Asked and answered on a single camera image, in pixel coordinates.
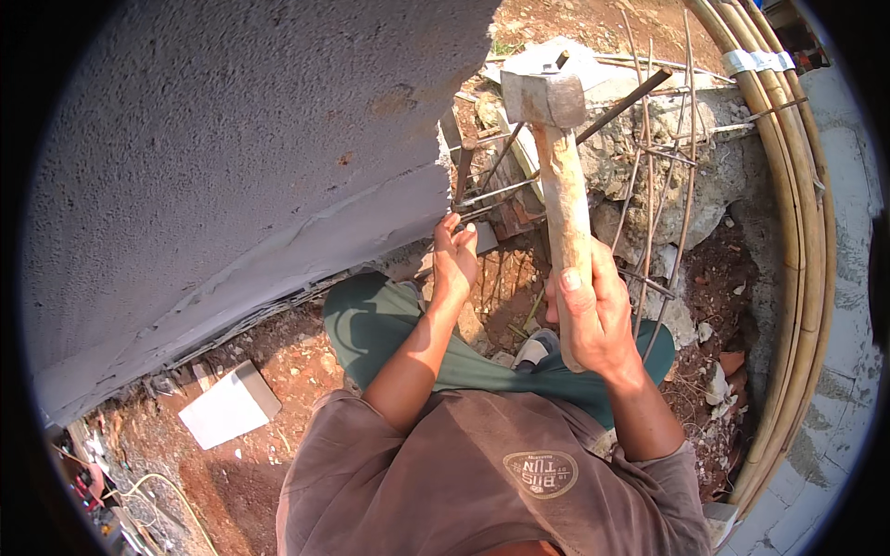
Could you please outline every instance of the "tape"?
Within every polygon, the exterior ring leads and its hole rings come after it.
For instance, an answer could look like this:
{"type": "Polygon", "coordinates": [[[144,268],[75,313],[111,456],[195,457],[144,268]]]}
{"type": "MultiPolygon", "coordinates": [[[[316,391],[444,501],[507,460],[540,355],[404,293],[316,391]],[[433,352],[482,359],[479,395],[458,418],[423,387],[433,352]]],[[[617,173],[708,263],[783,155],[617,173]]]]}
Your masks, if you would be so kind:
{"type": "Polygon", "coordinates": [[[734,76],[742,71],[754,71],[757,69],[754,59],[743,50],[730,50],[720,57],[720,61],[724,65],[724,70],[730,76],[734,76]]]}
{"type": "Polygon", "coordinates": [[[785,51],[779,52],[779,65],[781,66],[782,71],[787,69],[794,69],[794,61],[791,59],[791,54],[788,54],[785,51]]]}
{"type": "Polygon", "coordinates": [[[755,50],[751,53],[751,58],[757,65],[756,71],[765,71],[767,69],[771,69],[772,71],[782,71],[781,64],[779,63],[779,54],[776,54],[775,52],[755,50]]]}

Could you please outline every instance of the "man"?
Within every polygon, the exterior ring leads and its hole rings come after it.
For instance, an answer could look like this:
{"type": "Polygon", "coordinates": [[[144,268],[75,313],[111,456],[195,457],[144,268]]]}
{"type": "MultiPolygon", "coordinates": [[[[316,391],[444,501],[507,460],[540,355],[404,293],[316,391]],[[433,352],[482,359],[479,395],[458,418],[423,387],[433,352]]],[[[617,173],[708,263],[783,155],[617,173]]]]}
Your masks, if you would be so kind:
{"type": "Polygon", "coordinates": [[[516,372],[452,336],[477,273],[475,228],[459,222],[435,228],[425,312],[379,273],[329,293],[325,327],[363,394],[316,403],[281,491],[279,553],[709,553],[695,452],[656,388],[673,341],[659,334],[643,367],[653,323],[635,345],[609,247],[591,238],[591,286],[571,268],[547,283],[547,320],[558,289],[591,372],[573,374],[552,345],[516,372]],[[591,448],[611,426],[606,462],[591,448]]]}

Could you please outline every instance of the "left hand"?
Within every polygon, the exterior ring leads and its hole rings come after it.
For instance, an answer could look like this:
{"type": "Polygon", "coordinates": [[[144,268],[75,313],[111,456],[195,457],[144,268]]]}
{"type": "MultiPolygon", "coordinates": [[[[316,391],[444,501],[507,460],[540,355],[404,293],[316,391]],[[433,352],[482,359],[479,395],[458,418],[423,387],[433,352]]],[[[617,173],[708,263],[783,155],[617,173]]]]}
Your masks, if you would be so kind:
{"type": "Polygon", "coordinates": [[[470,290],[476,283],[479,265],[476,262],[476,243],[479,236],[472,222],[465,230],[454,233],[460,214],[446,214],[433,230],[433,300],[432,307],[446,307],[460,311],[470,290]]]}

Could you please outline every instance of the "white wall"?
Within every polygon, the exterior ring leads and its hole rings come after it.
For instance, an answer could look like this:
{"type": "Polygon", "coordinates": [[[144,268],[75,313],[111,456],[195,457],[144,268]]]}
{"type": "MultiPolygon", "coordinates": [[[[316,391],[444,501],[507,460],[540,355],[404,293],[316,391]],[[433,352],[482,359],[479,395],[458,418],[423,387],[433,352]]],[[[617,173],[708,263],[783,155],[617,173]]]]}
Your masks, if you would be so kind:
{"type": "Polygon", "coordinates": [[[429,233],[496,0],[129,0],[36,167],[21,303],[66,423],[257,305],[429,233]]]}

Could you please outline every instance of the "right hand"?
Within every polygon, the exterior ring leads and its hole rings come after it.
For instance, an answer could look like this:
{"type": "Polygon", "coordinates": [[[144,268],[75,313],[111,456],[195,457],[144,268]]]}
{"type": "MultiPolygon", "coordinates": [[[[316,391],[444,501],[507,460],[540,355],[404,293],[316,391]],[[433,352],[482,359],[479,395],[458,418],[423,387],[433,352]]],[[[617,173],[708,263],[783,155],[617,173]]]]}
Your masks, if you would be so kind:
{"type": "Polygon", "coordinates": [[[571,321],[568,340],[571,355],[607,383],[621,381],[642,368],[630,325],[627,285],[619,278],[611,249],[590,238],[592,284],[580,279],[578,270],[550,273],[546,284],[548,322],[559,322],[556,291],[562,294],[571,321]]]}

